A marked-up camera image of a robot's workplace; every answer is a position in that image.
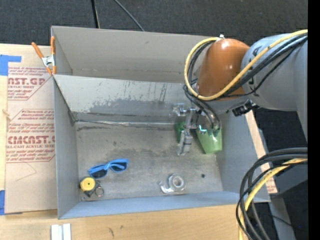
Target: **cable bundle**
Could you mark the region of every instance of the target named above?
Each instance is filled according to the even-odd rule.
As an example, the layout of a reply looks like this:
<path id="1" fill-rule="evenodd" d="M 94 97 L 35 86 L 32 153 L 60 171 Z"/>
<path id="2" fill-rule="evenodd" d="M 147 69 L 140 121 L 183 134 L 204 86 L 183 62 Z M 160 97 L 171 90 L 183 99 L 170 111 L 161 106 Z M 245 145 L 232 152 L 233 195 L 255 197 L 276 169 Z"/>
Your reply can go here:
<path id="1" fill-rule="evenodd" d="M 255 170 L 263 164 L 275 163 L 281 161 L 281 164 L 274 165 L 270 169 L 262 172 L 257 178 L 253 180 Z M 242 179 L 239 191 L 239 201 L 236 206 L 236 219 L 239 224 L 238 238 L 243 239 L 243 233 L 248 237 L 249 240 L 270 240 L 266 233 L 253 203 L 253 199 L 261 187 L 273 176 L 283 171 L 284 169 L 290 169 L 294 166 L 305 165 L 308 163 L 308 148 L 286 148 L 270 152 L 260 159 L 258 159 L 253 166 L 247 171 Z M 253 227 L 250 222 L 250 218 L 247 214 L 248 209 L 251 208 L 254 219 L 259 227 L 260 233 Z"/>
<path id="2" fill-rule="evenodd" d="M 241 96 L 247 96 L 252 93 L 254 93 L 260 86 L 263 84 L 263 82 L 267 79 L 267 77 L 278 68 L 278 66 L 283 63 L 283 61 L 298 47 L 301 46 L 305 41 L 308 39 L 308 30 L 299 30 L 293 33 L 290 33 L 272 44 L 270 44 L 268 47 L 263 49 L 259 54 L 256 55 L 256 57 L 248 63 L 245 68 L 232 80 L 230 81 L 221 91 L 218 93 L 212 95 L 212 96 L 202 96 L 199 93 L 197 93 L 193 88 L 192 84 L 194 84 L 195 80 L 192 80 L 192 72 L 193 67 L 195 65 L 196 59 L 199 57 L 200 53 L 204 50 L 205 47 L 207 47 L 209 44 L 212 44 L 215 41 L 220 40 L 220 37 L 210 37 L 205 40 L 202 40 L 198 44 L 196 44 L 190 53 L 188 54 L 185 65 L 184 65 L 184 82 L 186 85 L 186 88 L 188 89 L 188 92 L 196 97 L 198 100 L 203 101 L 215 101 L 222 98 L 231 98 L 231 97 L 241 97 Z M 265 55 L 268 51 L 273 49 L 273 52 L 266 56 L 263 61 L 256 64 L 256 62 Z M 260 72 L 263 68 L 265 68 L 268 64 L 270 64 L 272 61 L 277 59 L 281 55 L 285 55 L 284 58 L 280 60 L 269 72 L 266 74 L 266 76 L 261 80 L 261 82 L 249 93 L 245 94 L 237 94 L 237 95 L 229 95 L 233 93 L 235 90 L 243 86 L 246 82 L 248 82 L 254 75 L 256 75 L 258 72 Z"/>

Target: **blue tape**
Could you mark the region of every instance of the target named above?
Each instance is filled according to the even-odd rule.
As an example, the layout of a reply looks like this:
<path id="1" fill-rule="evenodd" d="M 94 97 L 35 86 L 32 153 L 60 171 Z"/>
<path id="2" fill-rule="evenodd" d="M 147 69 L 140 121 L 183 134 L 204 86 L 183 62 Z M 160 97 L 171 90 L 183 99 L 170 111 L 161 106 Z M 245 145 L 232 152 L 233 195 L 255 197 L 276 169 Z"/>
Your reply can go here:
<path id="1" fill-rule="evenodd" d="M 9 62 L 21 62 L 21 56 L 9 56 L 0 54 L 0 76 L 8 75 Z"/>
<path id="2" fill-rule="evenodd" d="M 0 190 L 0 215 L 5 215 L 5 191 Z"/>

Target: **blue sunglasses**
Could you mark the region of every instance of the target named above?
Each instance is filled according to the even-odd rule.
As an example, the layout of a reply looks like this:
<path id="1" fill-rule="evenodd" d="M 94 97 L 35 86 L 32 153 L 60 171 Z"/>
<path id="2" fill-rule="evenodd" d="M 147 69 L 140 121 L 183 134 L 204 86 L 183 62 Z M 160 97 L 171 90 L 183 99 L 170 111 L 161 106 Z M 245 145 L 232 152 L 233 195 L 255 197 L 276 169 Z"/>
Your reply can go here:
<path id="1" fill-rule="evenodd" d="M 115 173 L 123 172 L 128 167 L 129 160 L 125 158 L 115 159 L 108 163 L 95 165 L 88 170 L 89 175 L 92 178 L 99 179 L 107 175 L 108 169 L 111 169 Z"/>

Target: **gray carpet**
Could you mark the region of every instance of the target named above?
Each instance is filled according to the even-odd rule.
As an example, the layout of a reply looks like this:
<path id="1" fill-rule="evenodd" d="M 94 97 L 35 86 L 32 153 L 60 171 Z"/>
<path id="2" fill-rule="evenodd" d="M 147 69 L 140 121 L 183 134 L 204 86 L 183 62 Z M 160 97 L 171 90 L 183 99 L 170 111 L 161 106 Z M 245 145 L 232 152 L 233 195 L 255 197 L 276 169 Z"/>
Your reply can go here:
<path id="1" fill-rule="evenodd" d="M 252 45 L 263 37 L 308 28 L 308 0 L 119 1 L 149 32 L 224 34 Z M 140 31 L 115 1 L 95 0 L 95 5 L 102 29 Z M 95 28 L 91 0 L 0 0 L 0 20 L 4 44 L 48 45 L 52 25 Z M 295 112 L 257 109 L 255 117 L 270 151 L 307 146 Z M 283 198 L 296 239 L 308 239 L 308 181 Z"/>

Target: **orange clip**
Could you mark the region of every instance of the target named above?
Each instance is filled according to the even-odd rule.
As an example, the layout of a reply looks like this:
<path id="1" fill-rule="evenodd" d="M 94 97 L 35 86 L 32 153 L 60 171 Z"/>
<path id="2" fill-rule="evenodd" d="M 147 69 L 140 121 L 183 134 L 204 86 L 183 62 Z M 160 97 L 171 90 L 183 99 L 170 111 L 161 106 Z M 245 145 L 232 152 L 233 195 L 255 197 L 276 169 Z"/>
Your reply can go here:
<path id="1" fill-rule="evenodd" d="M 35 42 L 32 42 L 31 45 L 33 46 L 36 54 L 38 54 L 39 58 L 42 60 L 46 70 L 50 75 L 55 74 L 57 72 L 56 66 L 56 39 L 54 36 L 51 36 L 50 39 L 50 46 L 51 46 L 51 55 L 44 57 L 42 52 L 40 51 L 39 47 L 36 45 Z M 49 68 L 49 64 L 52 63 L 52 71 Z"/>

